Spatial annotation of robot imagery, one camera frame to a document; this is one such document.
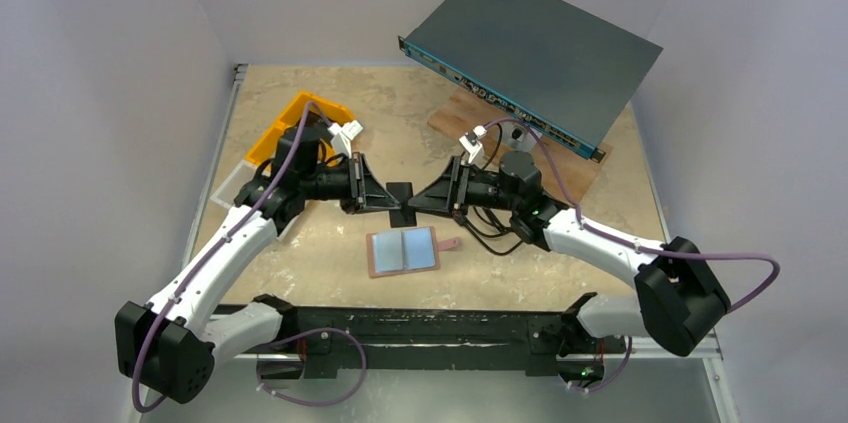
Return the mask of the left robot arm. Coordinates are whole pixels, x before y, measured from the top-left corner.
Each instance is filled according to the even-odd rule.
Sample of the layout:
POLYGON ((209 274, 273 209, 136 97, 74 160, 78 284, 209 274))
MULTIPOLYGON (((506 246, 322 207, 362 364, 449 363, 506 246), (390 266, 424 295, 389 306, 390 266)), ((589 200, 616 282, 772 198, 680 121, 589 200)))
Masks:
POLYGON ((399 201, 351 148, 357 120, 286 129, 235 195, 223 223, 181 272, 144 304, 127 302, 114 320, 117 363, 132 381, 136 409, 147 387, 161 399, 188 403, 223 363, 260 345, 284 352, 321 333, 299 308, 260 295, 220 319, 214 313, 246 267, 284 235, 310 201, 337 201, 348 214, 396 210, 399 201))

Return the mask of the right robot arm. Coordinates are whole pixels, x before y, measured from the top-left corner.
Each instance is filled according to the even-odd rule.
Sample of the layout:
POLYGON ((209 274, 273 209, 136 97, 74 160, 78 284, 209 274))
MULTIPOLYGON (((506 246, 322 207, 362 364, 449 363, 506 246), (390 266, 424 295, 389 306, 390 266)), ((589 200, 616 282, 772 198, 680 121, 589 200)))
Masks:
POLYGON ((463 153, 408 201, 419 213, 461 222, 469 208, 510 212, 511 232, 542 250, 578 258, 631 287, 631 298, 589 296, 561 324, 564 342, 584 350, 601 337, 646 336, 687 356, 731 310, 730 299, 698 248, 677 237, 645 240, 579 216, 551 196, 533 156, 508 151, 495 171, 477 166, 487 130, 463 135, 463 153))

